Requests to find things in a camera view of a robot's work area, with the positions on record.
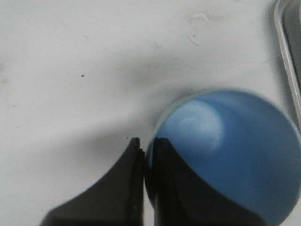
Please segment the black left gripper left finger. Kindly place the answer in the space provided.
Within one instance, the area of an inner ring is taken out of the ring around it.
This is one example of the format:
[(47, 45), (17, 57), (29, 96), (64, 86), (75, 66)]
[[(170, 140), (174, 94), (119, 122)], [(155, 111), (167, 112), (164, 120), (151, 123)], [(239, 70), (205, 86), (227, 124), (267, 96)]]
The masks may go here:
[(52, 209), (43, 226), (143, 225), (144, 151), (132, 138), (112, 168), (94, 185)]

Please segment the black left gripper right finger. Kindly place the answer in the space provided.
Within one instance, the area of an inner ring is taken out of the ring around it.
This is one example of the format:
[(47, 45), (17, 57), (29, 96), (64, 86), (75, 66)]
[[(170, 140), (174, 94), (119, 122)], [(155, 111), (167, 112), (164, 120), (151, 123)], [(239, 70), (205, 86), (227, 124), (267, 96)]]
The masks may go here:
[(219, 193), (166, 138), (150, 146), (150, 202), (157, 226), (264, 226), (256, 213)]

